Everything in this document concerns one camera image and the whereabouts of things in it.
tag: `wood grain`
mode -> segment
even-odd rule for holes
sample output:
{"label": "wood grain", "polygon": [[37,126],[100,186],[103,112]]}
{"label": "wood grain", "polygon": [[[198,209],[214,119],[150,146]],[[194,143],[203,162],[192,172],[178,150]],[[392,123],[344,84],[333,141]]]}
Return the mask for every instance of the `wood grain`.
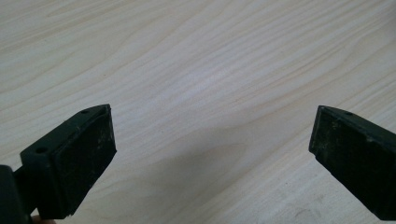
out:
{"label": "wood grain", "polygon": [[396,132],[394,1],[0,2],[0,163],[112,106],[58,223],[379,223],[307,150],[318,105]]}

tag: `black clamp jaw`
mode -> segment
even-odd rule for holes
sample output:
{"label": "black clamp jaw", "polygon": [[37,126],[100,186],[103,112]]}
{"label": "black clamp jaw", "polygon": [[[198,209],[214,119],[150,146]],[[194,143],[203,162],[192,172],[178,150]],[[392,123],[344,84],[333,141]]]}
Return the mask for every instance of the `black clamp jaw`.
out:
{"label": "black clamp jaw", "polygon": [[21,153],[16,172],[0,165],[0,223],[73,215],[116,154],[110,105],[78,112]]}
{"label": "black clamp jaw", "polygon": [[396,134],[321,105],[309,151],[378,218],[396,220]]}

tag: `rubber jaw pad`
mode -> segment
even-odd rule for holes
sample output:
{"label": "rubber jaw pad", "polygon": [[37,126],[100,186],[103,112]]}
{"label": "rubber jaw pad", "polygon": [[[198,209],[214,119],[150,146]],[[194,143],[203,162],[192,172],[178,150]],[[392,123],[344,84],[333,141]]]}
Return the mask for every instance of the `rubber jaw pad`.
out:
{"label": "rubber jaw pad", "polygon": [[78,112],[21,153],[44,219],[73,215],[116,153],[110,106]]}
{"label": "rubber jaw pad", "polygon": [[371,212],[396,220],[396,135],[357,115],[320,106],[309,151]]}

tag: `light wood surface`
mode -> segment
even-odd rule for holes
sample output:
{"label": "light wood surface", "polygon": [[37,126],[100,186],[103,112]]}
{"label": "light wood surface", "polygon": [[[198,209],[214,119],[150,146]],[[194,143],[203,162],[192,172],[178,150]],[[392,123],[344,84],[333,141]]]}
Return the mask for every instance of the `light wood surface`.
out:
{"label": "light wood surface", "polygon": [[318,105],[396,132],[394,1],[0,2],[0,163],[110,103],[58,223],[380,223],[308,152]]}

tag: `screw hole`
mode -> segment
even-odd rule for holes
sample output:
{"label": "screw hole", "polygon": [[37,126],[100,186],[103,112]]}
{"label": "screw hole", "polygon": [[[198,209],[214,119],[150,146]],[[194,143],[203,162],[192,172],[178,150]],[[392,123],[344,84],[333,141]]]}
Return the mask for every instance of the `screw hole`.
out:
{"label": "screw hole", "polygon": [[46,147],[39,147],[38,149],[35,150],[35,152],[38,154],[45,153],[46,151],[48,151]]}

